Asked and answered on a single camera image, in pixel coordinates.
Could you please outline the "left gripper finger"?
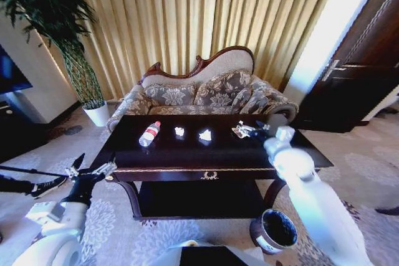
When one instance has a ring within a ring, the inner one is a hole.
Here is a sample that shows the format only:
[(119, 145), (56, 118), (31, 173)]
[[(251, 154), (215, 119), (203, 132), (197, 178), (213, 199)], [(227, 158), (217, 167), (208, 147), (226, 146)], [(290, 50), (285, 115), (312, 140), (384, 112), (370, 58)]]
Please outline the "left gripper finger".
[(91, 171), (91, 174), (96, 176), (100, 176), (103, 174), (105, 177), (110, 176), (117, 168), (115, 160), (116, 160), (116, 155), (115, 154), (111, 155), (110, 159), (106, 163), (104, 163), (97, 169)]
[(84, 157), (85, 153), (82, 153), (74, 160), (71, 166), (66, 167), (65, 172), (72, 181), (79, 175), (79, 169), (82, 165)]

